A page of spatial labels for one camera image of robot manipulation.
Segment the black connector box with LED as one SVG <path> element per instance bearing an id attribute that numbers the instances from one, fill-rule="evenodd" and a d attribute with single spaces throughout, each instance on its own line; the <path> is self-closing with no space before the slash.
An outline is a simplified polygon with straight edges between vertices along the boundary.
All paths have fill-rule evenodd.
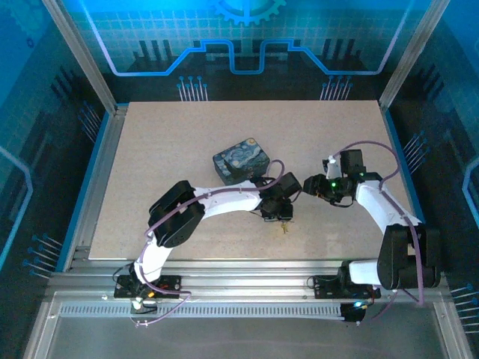
<path id="1" fill-rule="evenodd" d="M 341 316 L 345 322 L 361 323 L 365 318 L 367 305 L 357 301 L 354 303 L 344 303 L 340 305 Z"/>

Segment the blue table edge strip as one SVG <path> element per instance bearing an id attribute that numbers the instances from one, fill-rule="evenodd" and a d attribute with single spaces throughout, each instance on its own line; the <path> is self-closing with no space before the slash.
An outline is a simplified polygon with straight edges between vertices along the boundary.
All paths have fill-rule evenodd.
<path id="1" fill-rule="evenodd" d="M 406 163 L 406 157 L 403 151 L 403 146 L 400 142 L 400 138 L 396 130 L 396 127 L 394 125 L 394 121 L 392 119 L 390 111 L 384 110 L 382 112 L 382 117 L 384 119 L 385 127 L 387 130 L 389 139 L 391 141 L 391 146 L 397 154 L 397 158 L 399 161 L 400 177 L 402 179 L 402 182 L 406 191 L 408 203 L 411 207 L 411 213 L 414 214 L 415 217 L 417 217 L 419 220 L 421 220 L 424 224 L 427 225 L 427 229 L 429 233 L 432 232 L 433 234 L 436 234 L 436 241 L 438 246 L 436 268 L 439 270 L 439 276 L 442 277 L 443 276 L 442 271 L 444 269 L 444 263 L 442 260 L 442 245 L 443 245 L 442 233 L 439 231 L 438 227 L 433 226 L 431 223 L 426 222 L 424 211 L 421 207 L 420 200 L 418 197 L 418 192 L 416 191 L 414 182 L 412 180 L 412 175 L 409 172 L 409 167 Z"/>
<path id="2" fill-rule="evenodd" d="M 92 149 L 91 157 L 86 168 L 84 178 L 82 180 L 82 185 L 79 190 L 78 197 L 76 199 L 76 204 L 73 209 L 73 214 L 70 218 L 70 223 L 67 228 L 66 235 L 64 237 L 63 245 L 61 246 L 61 251 L 59 258 L 55 267 L 55 273 L 64 272 L 68 268 L 69 255 L 71 251 L 74 251 L 76 248 L 76 240 L 83 224 L 82 216 L 87 208 L 87 199 L 88 191 L 92 187 L 92 181 L 94 177 L 94 172 L 97 165 L 100 163 L 102 155 L 102 147 L 105 135 L 107 133 L 107 128 L 110 122 L 111 115 L 105 113 L 100 124 L 100 130 L 98 132 L 98 137 L 94 143 Z"/>

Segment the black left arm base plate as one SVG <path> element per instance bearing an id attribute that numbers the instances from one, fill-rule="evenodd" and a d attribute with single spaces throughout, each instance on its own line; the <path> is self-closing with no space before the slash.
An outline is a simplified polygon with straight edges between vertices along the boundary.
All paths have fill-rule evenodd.
<path id="1" fill-rule="evenodd" d="M 163 291 L 172 291 L 173 294 L 153 291 L 146 284 L 134 279 L 130 275 L 120 275 L 116 279 L 114 298 L 174 298 L 180 297 L 179 291 L 181 289 L 181 276 L 162 275 L 159 279 L 151 283 L 153 286 L 160 288 Z"/>

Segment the grey metal front panel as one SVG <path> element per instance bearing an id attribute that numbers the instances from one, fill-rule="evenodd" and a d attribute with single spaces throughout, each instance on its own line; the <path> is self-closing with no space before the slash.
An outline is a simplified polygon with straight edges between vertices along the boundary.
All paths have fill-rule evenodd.
<path id="1" fill-rule="evenodd" d="M 137 328 L 96 301 L 41 305 L 21 359 L 479 359 L 451 302 L 372 307 L 359 323 L 302 318 L 214 318 L 203 304 Z"/>

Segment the aluminium frame post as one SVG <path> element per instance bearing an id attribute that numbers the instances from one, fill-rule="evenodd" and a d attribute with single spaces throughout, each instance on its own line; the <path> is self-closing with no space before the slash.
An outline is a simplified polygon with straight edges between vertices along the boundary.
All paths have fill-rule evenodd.
<path id="1" fill-rule="evenodd" d="M 91 87 L 98 96 L 106 112 L 114 116 L 117 112 L 117 103 L 110 91 L 94 57 L 92 56 L 86 42 L 83 40 L 71 15 L 61 0 L 41 0 L 53 22 L 60 31 L 73 53 L 83 73 L 86 75 Z"/>
<path id="2" fill-rule="evenodd" d="M 451 0 L 431 0 L 430 5 L 418 23 L 396 69 L 392 73 L 391 78 L 388 80 L 379 98 L 379 107 L 382 111 L 389 109 L 393 103 L 394 98 L 418 60 L 419 55 L 424 51 L 431 34 L 434 32 L 450 1 Z"/>

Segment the aluminium side rail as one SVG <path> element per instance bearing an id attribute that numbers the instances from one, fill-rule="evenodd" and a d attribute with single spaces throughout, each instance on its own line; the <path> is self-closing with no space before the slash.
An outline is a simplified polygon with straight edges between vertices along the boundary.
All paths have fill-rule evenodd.
<path id="1" fill-rule="evenodd" d="M 110 118 L 102 147 L 103 157 L 95 169 L 92 187 L 88 191 L 87 208 L 82 216 L 83 224 L 77 236 L 76 248 L 81 244 L 90 247 L 93 241 L 128 107 L 127 103 L 120 104 L 116 114 Z M 75 250 L 70 252 L 67 270 L 73 261 Z"/>

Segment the starry night print tin box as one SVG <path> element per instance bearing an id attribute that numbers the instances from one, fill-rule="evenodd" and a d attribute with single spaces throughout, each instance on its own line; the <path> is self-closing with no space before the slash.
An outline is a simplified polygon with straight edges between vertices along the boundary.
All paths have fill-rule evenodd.
<path id="1" fill-rule="evenodd" d="M 261 177 L 269 163 L 270 158 L 254 138 L 247 138 L 213 156 L 216 173 L 225 185 Z"/>

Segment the aluminium front rail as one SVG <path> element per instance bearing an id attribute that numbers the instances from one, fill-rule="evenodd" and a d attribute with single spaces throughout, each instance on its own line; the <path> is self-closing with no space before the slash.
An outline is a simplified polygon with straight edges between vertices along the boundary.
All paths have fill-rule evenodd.
<path id="1" fill-rule="evenodd" d="M 122 261 L 74 259 L 49 279 L 46 294 L 109 301 Z M 164 275 L 179 275 L 197 302 L 311 302 L 311 276 L 336 275 L 338 260 L 169 260 Z"/>

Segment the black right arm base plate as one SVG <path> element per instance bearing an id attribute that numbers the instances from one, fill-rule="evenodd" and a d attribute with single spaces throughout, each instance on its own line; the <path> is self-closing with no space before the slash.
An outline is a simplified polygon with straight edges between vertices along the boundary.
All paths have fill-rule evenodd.
<path id="1" fill-rule="evenodd" d="M 312 289 L 316 299 L 373 299 L 381 298 L 380 289 L 372 285 L 356 284 L 333 276 L 314 275 Z"/>

